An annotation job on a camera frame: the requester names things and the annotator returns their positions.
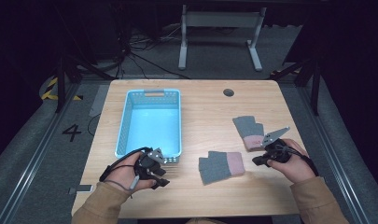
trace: forearm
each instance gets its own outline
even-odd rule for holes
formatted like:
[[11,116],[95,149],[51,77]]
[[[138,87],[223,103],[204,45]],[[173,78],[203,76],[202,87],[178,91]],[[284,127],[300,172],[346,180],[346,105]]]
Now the forearm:
[[304,223],[348,223],[333,194],[320,177],[291,186]]
[[72,223],[116,224],[119,210],[130,195],[106,183],[98,183],[96,190],[73,215]]

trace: light blue plastic basket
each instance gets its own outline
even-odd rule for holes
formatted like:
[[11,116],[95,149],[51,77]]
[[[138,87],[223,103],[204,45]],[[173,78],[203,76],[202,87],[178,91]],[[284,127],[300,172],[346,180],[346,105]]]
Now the light blue plastic basket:
[[159,147],[167,162],[182,152],[180,91],[131,90],[125,98],[116,156],[140,147]]

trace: table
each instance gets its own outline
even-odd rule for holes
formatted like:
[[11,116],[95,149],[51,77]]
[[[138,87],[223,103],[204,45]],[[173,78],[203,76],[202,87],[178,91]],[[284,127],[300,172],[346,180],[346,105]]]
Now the table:
[[[163,166],[165,188],[136,192],[119,217],[234,217],[298,214],[290,193],[291,183],[279,172],[256,166],[252,158],[264,151],[247,152],[232,119],[255,116],[266,133],[289,126],[284,138],[302,140],[278,84],[271,80],[115,80],[94,136],[80,184],[96,187],[98,178],[114,155],[125,95],[132,89],[176,88],[181,91],[182,154],[178,164]],[[234,91],[232,97],[223,94]],[[209,150],[241,152],[245,174],[203,185],[198,171],[200,157]],[[89,193],[78,193],[72,214]]]

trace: gray carpet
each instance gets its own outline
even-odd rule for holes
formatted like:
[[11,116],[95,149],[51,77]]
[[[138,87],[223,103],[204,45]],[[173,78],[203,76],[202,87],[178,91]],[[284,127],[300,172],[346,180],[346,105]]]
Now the gray carpet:
[[[228,35],[217,30],[190,31],[188,63],[185,71],[177,69],[179,35],[175,37],[176,39],[161,43],[154,49],[134,53],[170,72],[192,79],[264,79],[273,70],[283,68],[282,61],[299,30],[300,28],[296,27],[261,30],[257,50],[263,66],[262,72],[255,72],[251,63],[245,41],[250,39],[252,32],[246,29],[236,30]],[[133,60],[126,58],[124,61],[123,78],[145,78],[143,73],[148,78],[179,78],[139,58]],[[99,66],[106,64],[108,62],[100,63]],[[116,72],[117,69],[114,69],[108,73],[114,76]],[[317,121],[323,125],[327,138],[367,215],[368,220],[363,223],[378,223],[378,186],[345,129],[326,85],[321,83],[320,116],[317,118],[306,109],[308,104],[306,93],[309,92],[311,85],[298,89],[291,82],[293,78],[294,75],[290,75],[280,80],[281,90],[319,173],[326,178],[344,215],[350,223],[356,223],[357,218],[353,215],[354,212],[340,188],[339,179],[330,168],[325,141],[319,137],[315,127]],[[16,208],[11,210],[11,206],[6,207],[6,211],[11,211],[6,223],[70,222],[75,195],[68,194],[68,190],[75,188],[80,181],[91,147],[93,138],[91,134],[96,132],[99,118],[96,115],[102,106],[102,98],[105,97],[98,94],[99,98],[97,98],[97,93],[100,88],[107,89],[108,83],[97,76],[85,75],[79,86],[72,85],[70,89],[75,95],[83,95],[83,100],[70,101],[62,114],[54,114],[55,101],[44,101],[11,141],[0,157],[0,215],[5,214],[3,211],[6,204],[14,205],[12,207]],[[63,134],[63,131],[74,125],[81,133],[76,134],[71,142],[71,134]],[[49,138],[44,137],[45,133],[50,133]],[[36,153],[39,154],[41,150],[39,146],[46,147],[40,153],[42,160],[38,161],[38,166],[29,170],[33,171],[32,175],[29,175],[33,177],[29,179],[29,188],[21,193],[15,193],[14,188],[20,178],[28,176],[25,169],[31,164],[31,158]],[[121,223],[136,223],[136,220],[122,220]],[[297,215],[273,217],[273,223],[300,223],[300,219]]]

